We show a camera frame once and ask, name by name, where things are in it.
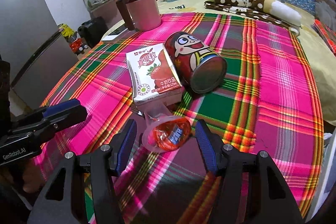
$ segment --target metal screw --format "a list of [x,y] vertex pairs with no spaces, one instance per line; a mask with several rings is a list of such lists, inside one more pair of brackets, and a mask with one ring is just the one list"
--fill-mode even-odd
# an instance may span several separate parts
[[102,145],[101,147],[100,147],[100,150],[101,151],[107,151],[107,150],[109,150],[110,149],[110,146],[108,145],[108,144],[104,144],[104,145]]
[[69,158],[72,158],[73,155],[74,155],[73,152],[70,151],[70,152],[66,152],[64,157],[69,159]]
[[226,151],[230,151],[230,150],[232,150],[233,149],[233,147],[232,147],[232,145],[230,145],[230,144],[225,144],[224,146],[223,146],[223,148],[226,150]]
[[259,154],[263,158],[267,158],[268,157],[268,153],[266,151],[264,151],[264,150],[260,151]]

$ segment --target cartoon boy illustration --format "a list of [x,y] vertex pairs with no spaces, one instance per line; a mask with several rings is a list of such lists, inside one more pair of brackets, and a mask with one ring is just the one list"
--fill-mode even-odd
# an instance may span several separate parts
[[217,56],[209,46],[186,32],[175,33],[173,39],[175,41],[175,57],[179,54],[192,54],[190,57],[190,68],[192,71],[194,71],[204,59]]

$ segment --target blue gripper pad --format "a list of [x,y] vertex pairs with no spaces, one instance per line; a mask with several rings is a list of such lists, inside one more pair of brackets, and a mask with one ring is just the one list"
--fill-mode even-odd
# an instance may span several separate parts
[[117,162],[115,165],[115,172],[120,176],[121,172],[125,170],[129,155],[131,154],[132,147],[137,136],[137,123],[133,119],[129,119],[121,133],[115,135],[111,140],[112,153],[117,152]]
[[54,105],[54,106],[50,106],[43,113],[43,117],[44,118],[51,117],[51,116],[56,115],[60,112],[71,109],[75,106],[79,106],[80,104],[81,104],[80,101],[78,101],[77,99],[71,99],[71,100],[65,101],[63,103]]
[[219,175],[218,163],[221,160],[223,141],[217,134],[211,133],[206,122],[199,120],[195,127],[195,136],[201,149],[206,169]]

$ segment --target brown polka dot blanket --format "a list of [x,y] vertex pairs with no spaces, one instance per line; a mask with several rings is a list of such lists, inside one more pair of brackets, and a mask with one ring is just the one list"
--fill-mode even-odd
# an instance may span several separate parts
[[299,35],[301,15],[278,0],[207,0],[208,9],[246,16],[286,28]]

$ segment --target cartoon face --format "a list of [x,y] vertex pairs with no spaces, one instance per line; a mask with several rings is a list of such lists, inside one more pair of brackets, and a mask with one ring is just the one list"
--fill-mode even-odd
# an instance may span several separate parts
[[175,40],[175,57],[179,54],[189,54],[193,52],[197,52],[200,49],[206,48],[201,40],[193,37],[190,34],[183,33]]

